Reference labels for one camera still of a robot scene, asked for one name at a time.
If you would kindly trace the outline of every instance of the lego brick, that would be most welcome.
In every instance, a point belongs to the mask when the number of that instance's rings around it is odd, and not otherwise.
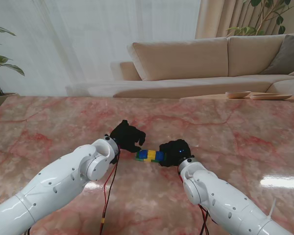
[[[148,150],[148,159],[154,160],[156,158],[156,151],[154,150]]]
[[[138,158],[140,159],[146,159],[147,155],[148,155],[148,150],[141,150],[136,154],[136,156],[138,156]]]
[[[165,158],[165,154],[163,152],[157,151],[155,160],[157,161],[163,161]]]

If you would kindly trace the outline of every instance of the sheer curtain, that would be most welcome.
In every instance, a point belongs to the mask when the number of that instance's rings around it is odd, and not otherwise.
[[[195,38],[200,0],[1,0],[0,86],[21,95],[67,95],[78,82],[111,81],[110,63],[130,60],[137,41]]]

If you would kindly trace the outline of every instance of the gray pillow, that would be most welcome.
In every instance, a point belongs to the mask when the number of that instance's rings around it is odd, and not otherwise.
[[[289,74],[294,72],[294,36],[286,35],[278,54],[260,74]]]

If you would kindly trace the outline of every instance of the sofa armrest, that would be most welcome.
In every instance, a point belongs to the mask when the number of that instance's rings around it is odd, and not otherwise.
[[[141,77],[131,61],[112,62],[110,68],[113,77],[117,81],[141,81]]]

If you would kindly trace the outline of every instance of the pink marble surface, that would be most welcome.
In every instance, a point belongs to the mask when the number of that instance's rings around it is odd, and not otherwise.
[[[122,119],[147,134],[144,149],[186,140],[206,168],[294,233],[294,107],[283,101],[10,97],[0,107],[0,203],[76,147]],[[97,235],[100,182],[32,228],[33,235]],[[176,167],[134,160],[126,151],[112,190],[105,235],[196,235],[201,213],[186,198]],[[210,219],[212,235],[227,234]]]

